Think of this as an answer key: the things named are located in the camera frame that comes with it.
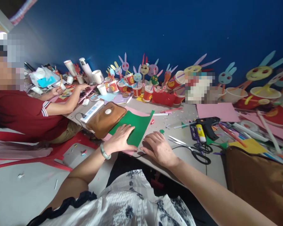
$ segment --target yellow paper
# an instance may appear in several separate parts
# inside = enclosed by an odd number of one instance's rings
[[[137,101],[141,101],[141,102],[144,102],[144,103],[146,103],[146,101],[144,101],[142,98],[143,98],[143,94],[142,95],[140,95],[136,100]]]
[[[62,93],[62,95],[59,96],[59,98],[61,98],[62,100],[65,99],[66,97],[63,97],[63,96],[66,96],[66,95],[67,95],[66,93],[67,93],[68,91],[73,90],[73,89],[74,89],[74,88],[65,89],[64,92]]]
[[[242,140],[243,143],[247,145],[247,148],[243,147],[242,144],[240,144],[238,141],[229,143],[229,145],[236,146],[239,148],[242,148],[246,152],[250,154],[260,154],[267,152],[264,147],[262,147],[257,141],[254,139],[246,139]]]

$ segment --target brown bag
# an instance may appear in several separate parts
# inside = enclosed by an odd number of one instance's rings
[[[108,102],[86,123],[86,128],[93,130],[98,139],[103,139],[126,113],[124,107]]]
[[[228,189],[276,225],[283,225],[283,164],[230,146],[226,150]]]

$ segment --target red plastic chair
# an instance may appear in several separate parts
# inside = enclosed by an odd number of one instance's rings
[[[0,132],[0,140],[10,141],[10,142],[24,142],[24,143],[38,142],[36,138],[29,138],[25,134],[12,133],[12,132]],[[22,159],[22,160],[15,159],[17,161],[0,164],[0,168],[5,166],[17,165],[17,164],[41,162],[46,165],[71,172],[72,168],[56,162],[55,159],[63,160],[64,159],[63,155],[65,154],[65,152],[75,143],[83,144],[93,149],[98,148],[98,146],[93,142],[91,142],[86,136],[84,136],[82,132],[78,132],[73,138],[62,144],[50,144],[50,147],[52,147],[53,150],[46,157],[35,158],[35,159]]]

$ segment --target red shirt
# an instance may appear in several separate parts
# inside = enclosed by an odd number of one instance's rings
[[[9,129],[51,141],[67,128],[64,116],[48,116],[49,101],[32,98],[17,90],[0,91],[0,123]]]

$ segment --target plastic bag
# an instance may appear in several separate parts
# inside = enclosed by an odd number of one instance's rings
[[[38,87],[45,88],[60,80],[60,77],[46,67],[38,68],[30,73],[31,82]]]

